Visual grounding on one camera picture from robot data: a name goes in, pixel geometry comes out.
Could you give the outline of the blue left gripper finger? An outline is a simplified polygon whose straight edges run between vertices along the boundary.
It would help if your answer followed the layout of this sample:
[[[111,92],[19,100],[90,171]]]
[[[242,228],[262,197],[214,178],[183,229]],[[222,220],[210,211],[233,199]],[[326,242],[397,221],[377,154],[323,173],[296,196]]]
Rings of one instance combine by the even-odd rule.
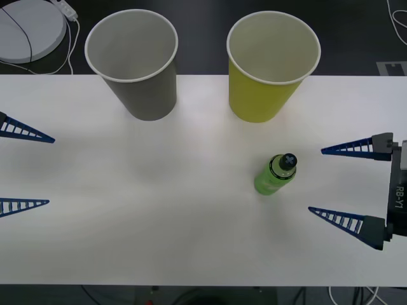
[[[54,143],[55,139],[29,125],[26,125],[1,112],[2,138],[30,140],[35,142]]]
[[[1,198],[0,218],[15,215],[49,204],[49,200]]]

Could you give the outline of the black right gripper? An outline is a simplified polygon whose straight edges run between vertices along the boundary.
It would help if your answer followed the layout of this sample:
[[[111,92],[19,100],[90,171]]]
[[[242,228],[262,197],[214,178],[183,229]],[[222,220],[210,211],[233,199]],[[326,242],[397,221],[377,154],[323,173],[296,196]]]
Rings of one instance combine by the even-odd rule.
[[[387,220],[369,215],[339,212],[317,207],[308,211],[375,250],[383,250],[392,234],[406,237],[406,141],[394,143],[393,133],[337,144],[321,149],[323,155],[391,161]]]

